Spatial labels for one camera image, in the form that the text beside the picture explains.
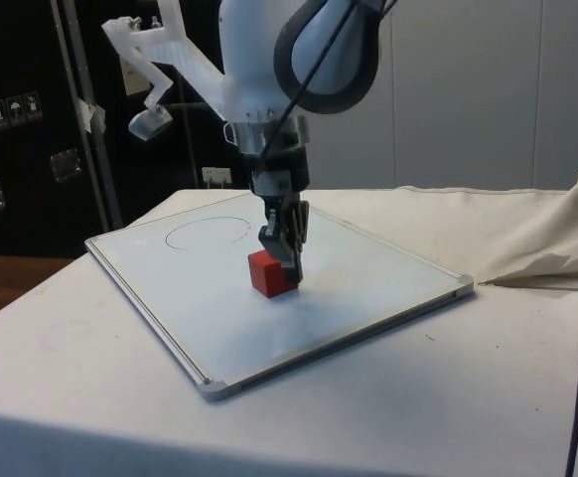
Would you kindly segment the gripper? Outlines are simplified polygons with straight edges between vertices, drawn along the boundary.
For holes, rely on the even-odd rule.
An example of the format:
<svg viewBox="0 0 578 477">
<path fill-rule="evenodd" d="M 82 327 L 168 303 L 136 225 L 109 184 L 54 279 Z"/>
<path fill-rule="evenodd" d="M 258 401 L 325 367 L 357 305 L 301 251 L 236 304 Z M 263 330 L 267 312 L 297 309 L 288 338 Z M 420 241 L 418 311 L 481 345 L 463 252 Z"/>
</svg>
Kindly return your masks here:
<svg viewBox="0 0 578 477">
<path fill-rule="evenodd" d="M 281 264 L 287 282 L 303 279 L 301 253 L 307 241 L 310 205 L 299 193 L 310 184 L 305 148 L 271 154 L 262 165 L 260 158 L 244 156 L 251 192 L 263 199 L 267 223 L 258 239 Z"/>
</svg>

